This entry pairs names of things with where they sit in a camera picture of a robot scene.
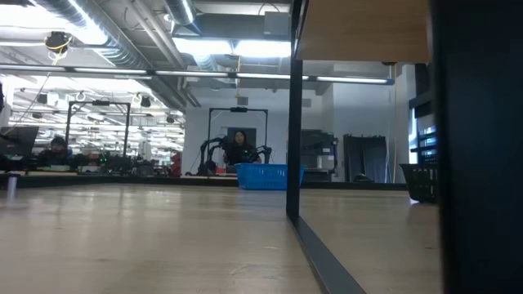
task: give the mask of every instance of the person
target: person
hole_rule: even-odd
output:
[[[55,137],[51,141],[51,149],[43,150],[38,155],[38,165],[48,167],[51,165],[67,165],[68,152],[65,148],[65,140],[62,137]]]
[[[248,143],[245,132],[236,131],[234,141],[223,154],[223,162],[233,167],[236,163],[262,163],[262,159]]]

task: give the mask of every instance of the white wall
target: white wall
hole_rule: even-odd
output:
[[[186,137],[182,156],[181,170],[196,173],[199,165],[199,147],[207,139],[209,107],[230,108],[236,106],[236,90],[193,89],[193,94],[202,104],[202,108],[188,108],[186,112]],[[288,90],[278,90],[276,93],[263,89],[241,90],[242,96],[249,98],[250,109],[268,109],[267,145],[272,148],[274,163],[287,162],[288,140]],[[303,128],[321,129],[321,96],[313,91],[304,91],[303,98],[312,99],[312,108],[304,109],[302,115]],[[246,114],[229,111],[214,111],[212,113],[211,138],[225,130],[226,127],[255,127],[257,129],[257,145],[265,141],[265,114],[248,112]],[[215,151],[213,160],[222,163],[221,151]]]
[[[345,180],[343,135],[385,136],[389,142],[391,174],[397,144],[396,182],[405,182],[399,163],[409,162],[409,99],[415,97],[414,66],[405,65],[394,87],[360,84],[333,84],[323,95],[323,130],[340,140],[338,177]]]
[[[193,89],[202,108],[188,108],[186,114],[186,138],[182,158],[182,171],[196,172],[199,165],[199,147],[207,139],[209,107],[230,108],[236,106],[236,90]],[[276,93],[263,89],[240,90],[242,96],[249,97],[249,108],[268,109],[267,144],[273,149],[274,163],[287,162],[288,139],[288,90]],[[333,84],[323,96],[313,91],[304,91],[303,98],[312,99],[310,109],[302,109],[302,128],[321,129],[333,132],[340,140],[338,146],[338,177],[344,181],[343,135],[385,136],[389,141],[391,153],[389,164],[393,172],[394,138],[397,138],[398,153],[396,163],[409,162],[409,99],[415,97],[414,66],[405,65],[402,74],[396,79],[396,107],[394,87],[378,85]],[[225,127],[255,127],[257,145],[264,141],[264,115],[259,113],[232,114],[224,111],[213,113],[211,138],[219,135]],[[214,161],[221,163],[221,152],[215,152]],[[404,182],[403,174],[396,165],[396,182]]]

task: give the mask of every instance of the woman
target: woman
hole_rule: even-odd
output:
[[[244,131],[236,131],[235,140],[223,154],[223,162],[229,166],[236,163],[262,163],[262,159],[256,153],[256,149],[247,142]]]

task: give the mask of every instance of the wooden shelf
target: wooden shelf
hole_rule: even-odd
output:
[[[309,0],[301,60],[428,62],[428,0]]]

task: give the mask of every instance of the table surface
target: table surface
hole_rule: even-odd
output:
[[[320,293],[284,191],[78,185],[17,202],[0,209],[5,293]],[[406,192],[302,190],[303,219],[368,294],[441,293],[436,211]]]
[[[302,60],[430,61],[428,0],[309,0]]]

